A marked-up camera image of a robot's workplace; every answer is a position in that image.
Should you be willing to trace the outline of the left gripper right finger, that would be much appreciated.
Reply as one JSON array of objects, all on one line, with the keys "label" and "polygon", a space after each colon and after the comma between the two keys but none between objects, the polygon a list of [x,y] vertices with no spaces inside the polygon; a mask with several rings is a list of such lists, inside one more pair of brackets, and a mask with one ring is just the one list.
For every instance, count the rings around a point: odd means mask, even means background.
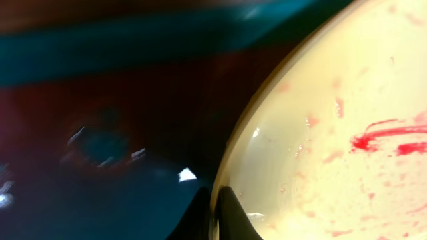
[{"label": "left gripper right finger", "polygon": [[221,187],[218,192],[215,218],[219,224],[219,240],[262,240],[229,186]]}]

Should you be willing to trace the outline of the yellow-green plate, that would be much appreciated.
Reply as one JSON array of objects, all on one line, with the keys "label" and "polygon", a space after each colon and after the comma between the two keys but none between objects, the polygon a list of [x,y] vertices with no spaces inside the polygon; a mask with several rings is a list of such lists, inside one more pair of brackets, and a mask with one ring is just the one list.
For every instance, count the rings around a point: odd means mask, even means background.
[{"label": "yellow-green plate", "polygon": [[354,1],[264,81],[211,208],[240,239],[426,238],[426,0]]}]

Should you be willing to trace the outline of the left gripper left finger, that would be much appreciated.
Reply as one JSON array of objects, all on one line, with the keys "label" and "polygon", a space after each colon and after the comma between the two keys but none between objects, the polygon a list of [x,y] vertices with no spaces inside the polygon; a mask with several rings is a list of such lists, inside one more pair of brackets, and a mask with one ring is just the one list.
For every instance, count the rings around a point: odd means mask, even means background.
[{"label": "left gripper left finger", "polygon": [[208,240],[209,200],[207,187],[200,187],[167,240]]}]

